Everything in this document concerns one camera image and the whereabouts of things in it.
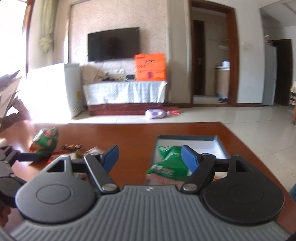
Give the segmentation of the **person left hand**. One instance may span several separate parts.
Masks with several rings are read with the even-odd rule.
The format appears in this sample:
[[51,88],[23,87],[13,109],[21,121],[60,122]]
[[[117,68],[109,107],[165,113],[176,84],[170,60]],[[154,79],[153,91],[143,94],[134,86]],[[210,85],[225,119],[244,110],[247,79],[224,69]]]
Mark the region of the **person left hand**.
[[9,215],[11,214],[11,208],[9,206],[3,206],[0,209],[0,226],[5,227],[9,221]]

